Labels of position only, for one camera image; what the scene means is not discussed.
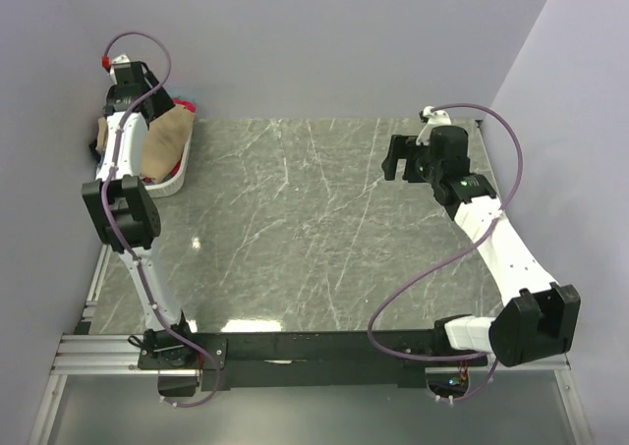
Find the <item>beige t shirt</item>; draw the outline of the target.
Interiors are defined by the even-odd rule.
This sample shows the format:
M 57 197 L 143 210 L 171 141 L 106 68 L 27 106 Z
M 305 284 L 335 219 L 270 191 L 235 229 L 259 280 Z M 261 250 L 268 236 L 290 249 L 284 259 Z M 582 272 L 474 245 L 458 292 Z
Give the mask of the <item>beige t shirt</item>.
M 100 118 L 98 121 L 97 150 L 105 151 L 109 138 L 114 141 L 116 125 L 114 117 L 122 117 L 123 113 L 115 113 L 113 116 Z M 142 179 L 152 183 L 161 184 L 171 171 L 176 168 L 184 153 L 185 144 L 188 142 L 195 119 L 195 113 L 181 104 L 168 110 L 160 117 L 148 124 L 147 132 L 141 135 L 142 144 L 141 160 L 136 165 L 132 175 L 138 175 Z M 110 157 L 103 154 L 102 163 L 99 164 L 96 178 L 105 178 L 105 161 Z

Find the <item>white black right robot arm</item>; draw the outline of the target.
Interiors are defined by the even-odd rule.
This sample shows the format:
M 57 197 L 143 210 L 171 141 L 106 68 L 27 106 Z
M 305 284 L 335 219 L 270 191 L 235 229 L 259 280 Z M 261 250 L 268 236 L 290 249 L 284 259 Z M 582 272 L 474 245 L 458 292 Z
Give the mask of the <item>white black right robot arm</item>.
M 427 140 L 392 136 L 382 162 L 384 178 L 430 185 L 434 199 L 468 236 L 501 296 L 495 317 L 459 315 L 436 322 L 431 341 L 434 359 L 444 365 L 465 353 L 494 355 L 515 366 L 571 350 L 581 298 L 572 285 L 559 284 L 537 262 L 512 227 L 491 183 L 472 171 L 465 129 L 442 125 Z

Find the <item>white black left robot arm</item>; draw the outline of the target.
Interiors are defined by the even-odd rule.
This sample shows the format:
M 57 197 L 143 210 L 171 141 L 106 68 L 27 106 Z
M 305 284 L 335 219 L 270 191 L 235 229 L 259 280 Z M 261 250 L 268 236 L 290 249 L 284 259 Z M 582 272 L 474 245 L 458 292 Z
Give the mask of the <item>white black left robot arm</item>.
M 157 250 L 161 220 L 141 177 L 148 126 L 175 104 L 146 63 L 105 59 L 113 85 L 103 109 L 106 144 L 96 176 L 82 186 L 98 238 L 126 266 L 143 306 L 145 331 L 130 336 L 140 363 L 153 369 L 189 368 L 200 356 L 182 309 L 169 290 Z

